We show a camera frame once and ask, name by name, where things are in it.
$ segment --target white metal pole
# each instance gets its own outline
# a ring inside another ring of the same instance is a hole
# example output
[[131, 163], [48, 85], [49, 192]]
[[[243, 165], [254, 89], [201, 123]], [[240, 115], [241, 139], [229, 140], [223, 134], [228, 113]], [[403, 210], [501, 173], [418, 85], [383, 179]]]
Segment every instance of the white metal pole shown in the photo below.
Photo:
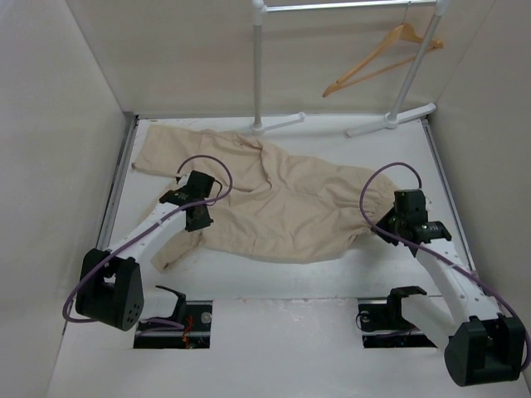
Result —
[[426, 54], [426, 51], [428, 47], [430, 46], [431, 39], [433, 38], [433, 35], [435, 34], [437, 25], [439, 25], [440, 20], [441, 20], [441, 15], [434, 14], [433, 17], [431, 18], [430, 25], [426, 29], [426, 34], [418, 49], [417, 56], [415, 57], [415, 60], [413, 61], [412, 66], [409, 68], [409, 71], [407, 72], [406, 79], [404, 80], [404, 83], [402, 84], [402, 88], [400, 89], [400, 92], [398, 93], [397, 100], [395, 101], [395, 104], [393, 105], [391, 112], [389, 112], [389, 115], [387, 116], [387, 120], [389, 122], [397, 121], [398, 112], [400, 112], [400, 108], [402, 107], [402, 104], [404, 103], [404, 100], [406, 99], [407, 92], [409, 91], [409, 89], [411, 88], [413, 84], [413, 80], [415, 79], [415, 76], [417, 75], [418, 69], [422, 63], [422, 59], [424, 58], [424, 55]]
[[263, 129], [262, 124], [262, 25], [253, 26], [254, 40], [254, 90], [255, 90], [255, 122], [254, 130]]
[[367, 2], [331, 2], [325, 4], [300, 4], [268, 7], [267, 12], [340, 10], [345, 8], [391, 8], [435, 6], [437, 0], [372, 0]]
[[262, 25], [266, 5], [264, 0], [252, 0], [253, 6], [253, 74], [255, 94], [255, 121], [251, 128], [255, 133], [263, 133], [262, 124]]

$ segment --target white wall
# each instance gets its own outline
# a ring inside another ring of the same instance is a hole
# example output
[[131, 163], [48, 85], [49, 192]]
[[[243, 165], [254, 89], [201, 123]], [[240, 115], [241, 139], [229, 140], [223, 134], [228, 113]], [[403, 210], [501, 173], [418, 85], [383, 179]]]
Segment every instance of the white wall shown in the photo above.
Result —
[[496, 1], [437, 103], [433, 129], [480, 275], [531, 328], [529, 21], [529, 0]]
[[[251, 0], [67, 1], [123, 109], [166, 115], [252, 112]], [[269, 5], [308, 2], [266, 1]], [[493, 2], [451, 2], [437, 33], [446, 48], [426, 57], [406, 107], [441, 94]], [[406, 66], [326, 99], [321, 95], [402, 22], [404, 11], [266, 16], [265, 110], [389, 110]], [[433, 7], [412, 8], [407, 21], [423, 34], [432, 13]], [[411, 43], [398, 45], [368, 70], [400, 61], [416, 50]]]
[[0, 396], [41, 397], [124, 116], [64, 0], [0, 1]]

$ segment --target white robotic arm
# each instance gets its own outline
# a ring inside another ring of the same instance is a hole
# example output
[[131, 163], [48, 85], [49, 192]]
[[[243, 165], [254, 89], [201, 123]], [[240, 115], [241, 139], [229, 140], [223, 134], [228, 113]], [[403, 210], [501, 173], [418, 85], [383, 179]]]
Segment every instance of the white robotic arm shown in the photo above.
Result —
[[386, 242], [409, 245], [450, 310], [438, 307], [419, 287], [395, 288], [385, 304], [360, 304], [366, 324], [371, 322], [371, 308], [379, 314], [380, 325], [372, 323], [372, 331], [418, 328], [444, 352], [446, 368], [458, 386], [517, 380], [525, 327], [517, 317], [506, 318], [474, 282], [448, 230], [439, 221], [428, 221], [423, 192], [396, 191], [394, 207], [371, 224]]

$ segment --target beige cloth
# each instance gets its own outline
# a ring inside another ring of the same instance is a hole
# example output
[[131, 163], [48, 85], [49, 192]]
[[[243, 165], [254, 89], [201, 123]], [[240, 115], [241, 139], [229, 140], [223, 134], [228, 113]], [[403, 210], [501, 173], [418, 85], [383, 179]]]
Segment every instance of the beige cloth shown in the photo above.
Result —
[[[234, 188], [228, 198], [209, 207], [211, 226], [183, 231], [159, 251], [153, 258], [158, 269], [166, 269], [199, 245], [262, 260], [324, 260], [340, 255], [357, 236], [369, 231], [358, 201], [372, 170], [292, 156], [256, 137], [153, 125], [133, 168], [175, 177], [181, 162], [199, 153], [222, 160], [231, 170]], [[227, 187], [227, 175], [216, 162], [196, 159], [183, 173], [193, 169]], [[164, 191], [175, 187], [174, 182]], [[385, 176], [374, 180], [364, 203], [372, 219], [378, 220], [391, 208], [396, 189]]]

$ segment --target white panel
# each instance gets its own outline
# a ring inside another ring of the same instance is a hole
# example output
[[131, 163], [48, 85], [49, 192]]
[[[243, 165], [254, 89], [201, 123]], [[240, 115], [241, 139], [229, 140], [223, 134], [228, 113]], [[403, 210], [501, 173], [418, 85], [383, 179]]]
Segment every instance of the white panel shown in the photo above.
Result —
[[0, 396], [42, 397], [124, 116], [64, 0], [0, 1]]
[[48, 398], [529, 397], [522, 378], [456, 386], [435, 348], [363, 349], [357, 313], [352, 299], [215, 301], [211, 348], [191, 351], [132, 350], [131, 332], [72, 325]]
[[[343, 131], [362, 120], [363, 117], [352, 115], [310, 115], [302, 124], [268, 132], [264, 139], [290, 153], [312, 154], [337, 164], [377, 169], [394, 161], [410, 163], [423, 176], [425, 193], [432, 201], [430, 217], [445, 223], [465, 259], [421, 122], [416, 120], [401, 124], [393, 131], [346, 138]], [[151, 123], [223, 131], [244, 129], [250, 125], [251, 119], [142, 120], [131, 162], [135, 160]], [[386, 174], [399, 187], [417, 187], [415, 177], [403, 167]], [[141, 214], [170, 181], [129, 168], [114, 224], [113, 242], [139, 223]], [[412, 284], [422, 286], [431, 294], [438, 294], [431, 278], [412, 258], [409, 250], [395, 248], [375, 236], [358, 238], [352, 249], [340, 258], [313, 264], [268, 263], [201, 249], [163, 274], [153, 267], [143, 269], [142, 278], [146, 286], [164, 284], [183, 291], [190, 299], [383, 297], [389, 294], [391, 288]]]
[[528, 328], [530, 20], [528, 0], [498, 0], [434, 116], [437, 146], [477, 269]]
[[[269, 0], [269, 5], [308, 0]], [[494, 0], [454, 0], [406, 108], [435, 100]], [[123, 109], [142, 114], [248, 114], [252, 110], [251, 0], [68, 0]], [[402, 23], [405, 9], [265, 16], [265, 112], [389, 110], [407, 66], [323, 99], [324, 89]], [[420, 35], [433, 7], [407, 14]], [[366, 72], [414, 55], [402, 43]]]

